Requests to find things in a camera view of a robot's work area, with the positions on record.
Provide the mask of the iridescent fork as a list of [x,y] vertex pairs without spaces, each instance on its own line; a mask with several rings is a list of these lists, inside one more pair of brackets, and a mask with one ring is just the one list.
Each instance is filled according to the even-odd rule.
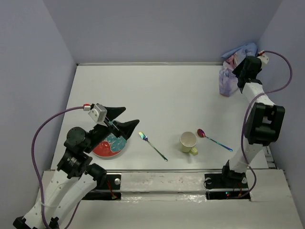
[[139,136],[141,137],[141,139],[143,141],[146,141],[162,158],[164,161],[168,162],[167,157],[162,154],[148,139],[148,137],[143,133],[143,132],[139,132]]

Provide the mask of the red and teal plate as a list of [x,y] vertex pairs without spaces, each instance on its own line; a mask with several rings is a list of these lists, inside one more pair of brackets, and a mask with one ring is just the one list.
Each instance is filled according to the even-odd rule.
[[93,153],[101,158],[115,157],[122,152],[126,144],[127,141],[122,136],[117,138],[110,134],[93,149]]

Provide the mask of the iridescent spoon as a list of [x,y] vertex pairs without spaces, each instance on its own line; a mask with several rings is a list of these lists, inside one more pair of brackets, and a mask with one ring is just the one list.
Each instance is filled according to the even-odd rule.
[[207,139],[213,141],[214,143],[220,145],[221,147],[227,149],[227,150],[230,151],[230,152],[233,151],[231,148],[229,148],[229,147],[227,147],[227,146],[225,146],[225,145],[219,143],[218,141],[216,141],[216,140],[214,140],[214,139],[208,137],[202,129],[197,129],[197,134],[198,134],[199,137],[201,137],[201,138],[207,138]]

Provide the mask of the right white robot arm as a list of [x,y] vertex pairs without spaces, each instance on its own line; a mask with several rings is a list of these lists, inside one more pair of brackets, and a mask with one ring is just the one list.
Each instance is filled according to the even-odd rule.
[[269,99],[262,82],[257,79],[268,62],[269,57],[262,52],[256,57],[246,57],[233,71],[238,79],[237,86],[249,106],[243,121],[241,147],[223,166],[219,175],[219,181],[224,187],[242,182],[248,166],[262,147],[279,138],[285,108]]

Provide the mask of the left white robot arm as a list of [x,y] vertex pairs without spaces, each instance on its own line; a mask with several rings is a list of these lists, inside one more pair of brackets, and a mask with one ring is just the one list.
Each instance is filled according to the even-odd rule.
[[75,212],[80,201],[93,189],[101,188],[107,180],[107,171],[92,163],[89,153],[110,134],[128,140],[139,120],[120,123],[115,120],[125,107],[104,107],[101,104],[84,104],[71,110],[84,110],[96,125],[89,132],[73,127],[64,142],[65,152],[46,188],[36,172],[40,198],[24,216],[14,220],[17,229],[58,229],[66,216]]

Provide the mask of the pale yellow mug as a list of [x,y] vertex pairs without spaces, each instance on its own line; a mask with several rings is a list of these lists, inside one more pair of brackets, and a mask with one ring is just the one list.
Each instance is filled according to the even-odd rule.
[[181,151],[183,153],[190,153],[193,156],[198,155],[196,149],[197,137],[192,132],[184,132],[180,136]]

